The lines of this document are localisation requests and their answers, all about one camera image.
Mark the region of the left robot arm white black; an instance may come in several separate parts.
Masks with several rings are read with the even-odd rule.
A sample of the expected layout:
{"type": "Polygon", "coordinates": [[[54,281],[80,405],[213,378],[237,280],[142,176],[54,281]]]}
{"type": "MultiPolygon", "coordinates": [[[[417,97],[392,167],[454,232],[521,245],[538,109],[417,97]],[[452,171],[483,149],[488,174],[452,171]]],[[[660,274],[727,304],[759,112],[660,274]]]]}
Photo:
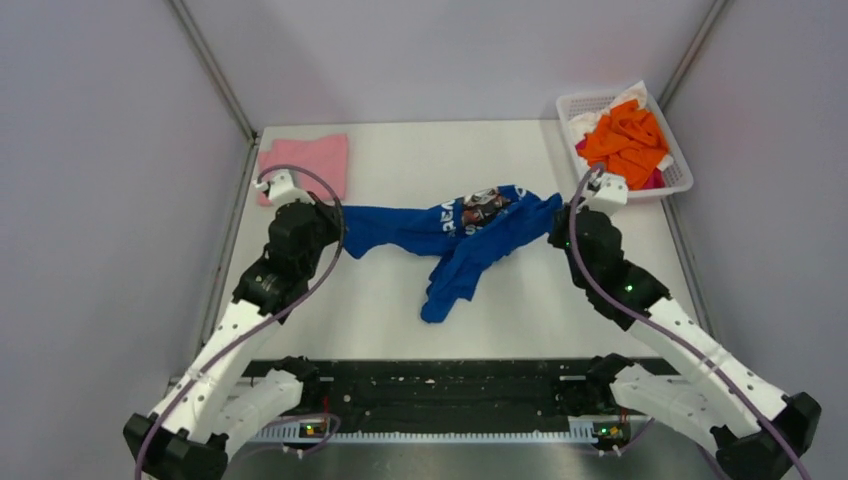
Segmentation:
{"type": "Polygon", "coordinates": [[[293,200],[279,206],[259,257],[240,275],[221,320],[179,382],[147,414],[132,415],[123,436],[136,479],[220,479],[232,457],[263,427],[319,404],[313,365],[287,357],[282,367],[231,396],[256,351],[328,279],[316,273],[324,249],[342,252],[339,202],[293,200]]]}

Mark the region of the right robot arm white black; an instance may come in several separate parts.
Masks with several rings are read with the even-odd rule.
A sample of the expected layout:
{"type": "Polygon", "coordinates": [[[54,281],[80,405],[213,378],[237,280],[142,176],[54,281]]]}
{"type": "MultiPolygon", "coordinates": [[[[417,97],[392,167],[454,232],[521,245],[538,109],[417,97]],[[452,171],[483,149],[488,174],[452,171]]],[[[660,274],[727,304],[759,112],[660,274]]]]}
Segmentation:
{"type": "Polygon", "coordinates": [[[692,440],[728,479],[781,479],[812,445],[820,404],[788,394],[755,374],[706,333],[669,289],[625,259],[622,234],[610,218],[563,207],[549,243],[565,252],[574,285],[622,331],[651,348],[675,371],[651,374],[634,360],[596,360],[586,385],[600,412],[635,410],[692,440]]]}

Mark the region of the blue panda print t-shirt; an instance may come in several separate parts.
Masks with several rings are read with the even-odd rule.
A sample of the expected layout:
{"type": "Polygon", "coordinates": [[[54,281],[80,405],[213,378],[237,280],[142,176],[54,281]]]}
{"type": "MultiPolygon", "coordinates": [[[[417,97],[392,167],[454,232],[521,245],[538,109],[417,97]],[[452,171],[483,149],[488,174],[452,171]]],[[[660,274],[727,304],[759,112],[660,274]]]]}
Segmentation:
{"type": "Polygon", "coordinates": [[[435,257],[420,319],[442,323],[459,300],[472,301],[485,270],[553,229],[564,206],[555,193],[541,198],[517,185],[500,185],[427,208],[347,205],[343,242],[355,259],[393,245],[435,257]]]}

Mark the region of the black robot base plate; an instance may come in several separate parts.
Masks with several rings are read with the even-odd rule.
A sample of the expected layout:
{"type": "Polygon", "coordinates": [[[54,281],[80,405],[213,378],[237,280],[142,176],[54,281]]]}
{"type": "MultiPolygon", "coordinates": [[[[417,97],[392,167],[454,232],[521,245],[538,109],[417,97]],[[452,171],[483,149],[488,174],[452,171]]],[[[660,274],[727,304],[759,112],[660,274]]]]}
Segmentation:
{"type": "Polygon", "coordinates": [[[339,436],[565,433],[618,419],[599,358],[311,360],[291,415],[329,412],[339,436]]]}

